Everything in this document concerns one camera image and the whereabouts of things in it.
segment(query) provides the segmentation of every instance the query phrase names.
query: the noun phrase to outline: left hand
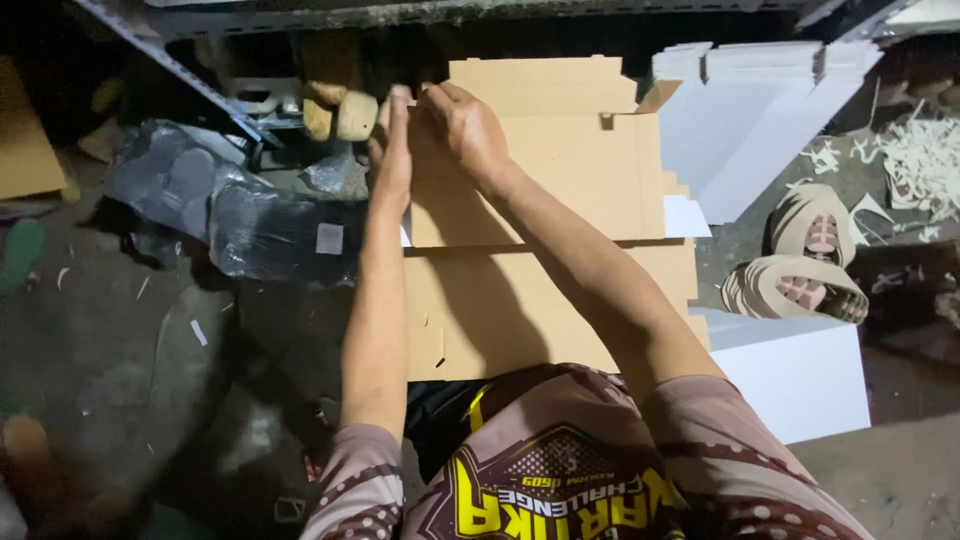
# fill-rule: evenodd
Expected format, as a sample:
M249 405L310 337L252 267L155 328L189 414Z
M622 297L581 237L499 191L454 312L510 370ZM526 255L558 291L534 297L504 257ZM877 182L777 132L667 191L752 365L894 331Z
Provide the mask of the left hand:
M368 144L372 184L371 211L390 211L402 216L410 205L410 179L413 160L407 146L407 107L411 101L410 88L395 85L390 96L380 107Z

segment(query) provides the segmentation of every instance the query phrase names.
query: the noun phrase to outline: right hand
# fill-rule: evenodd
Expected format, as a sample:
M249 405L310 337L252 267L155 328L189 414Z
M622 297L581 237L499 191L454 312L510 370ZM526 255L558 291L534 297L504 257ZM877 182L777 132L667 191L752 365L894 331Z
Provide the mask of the right hand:
M511 165L507 137L493 110L449 81L428 86L425 104L440 127L440 135L460 166L480 187L498 190L504 169Z

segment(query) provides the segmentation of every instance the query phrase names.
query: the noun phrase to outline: beige sandal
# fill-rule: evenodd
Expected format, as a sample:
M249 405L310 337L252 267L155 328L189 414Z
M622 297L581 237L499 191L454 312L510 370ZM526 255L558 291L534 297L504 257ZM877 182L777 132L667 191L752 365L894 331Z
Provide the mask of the beige sandal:
M823 315L860 324L869 305L839 266L789 255L761 257L734 271L721 296L731 313L768 319Z
M856 255L850 212L829 185L791 189L774 209L770 230L776 255L801 255L841 268Z

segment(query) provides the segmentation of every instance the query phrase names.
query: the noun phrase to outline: green object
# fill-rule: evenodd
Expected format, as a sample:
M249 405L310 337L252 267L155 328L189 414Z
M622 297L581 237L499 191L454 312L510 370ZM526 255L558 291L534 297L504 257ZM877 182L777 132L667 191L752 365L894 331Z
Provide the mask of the green object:
M46 230L33 218L17 221L7 233L0 262L0 296L24 286L34 264L43 254Z

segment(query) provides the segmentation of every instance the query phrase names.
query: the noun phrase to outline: hand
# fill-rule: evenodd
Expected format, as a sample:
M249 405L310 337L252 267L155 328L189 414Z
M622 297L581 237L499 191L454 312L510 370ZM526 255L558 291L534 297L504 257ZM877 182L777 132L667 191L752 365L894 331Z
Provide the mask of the hand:
M407 146L410 88L396 85L380 107L370 146L371 211L387 210L402 216L410 205L413 160Z
M480 187L503 194L503 171L513 163L507 137L493 110L466 90L450 82L431 85L420 100L433 113L441 137L460 166Z

